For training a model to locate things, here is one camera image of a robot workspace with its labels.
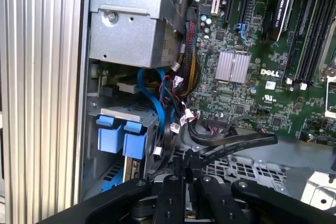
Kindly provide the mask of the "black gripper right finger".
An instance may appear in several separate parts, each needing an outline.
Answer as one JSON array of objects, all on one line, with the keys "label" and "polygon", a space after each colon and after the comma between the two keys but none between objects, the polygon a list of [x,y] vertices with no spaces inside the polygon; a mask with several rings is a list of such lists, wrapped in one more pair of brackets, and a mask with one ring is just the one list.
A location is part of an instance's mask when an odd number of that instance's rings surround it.
[{"label": "black gripper right finger", "polygon": [[229,188],[202,175],[203,160],[186,156],[185,178],[194,186],[196,212],[215,223],[335,223],[335,215],[254,181],[240,179]]}]

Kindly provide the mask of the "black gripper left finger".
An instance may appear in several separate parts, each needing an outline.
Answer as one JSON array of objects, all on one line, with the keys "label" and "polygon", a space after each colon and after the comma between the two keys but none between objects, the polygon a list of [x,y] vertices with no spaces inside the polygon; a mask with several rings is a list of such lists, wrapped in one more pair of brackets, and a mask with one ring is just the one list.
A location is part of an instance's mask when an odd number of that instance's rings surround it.
[{"label": "black gripper left finger", "polygon": [[125,183],[63,210],[42,223],[184,223],[183,160],[173,158],[173,173],[155,182]]}]

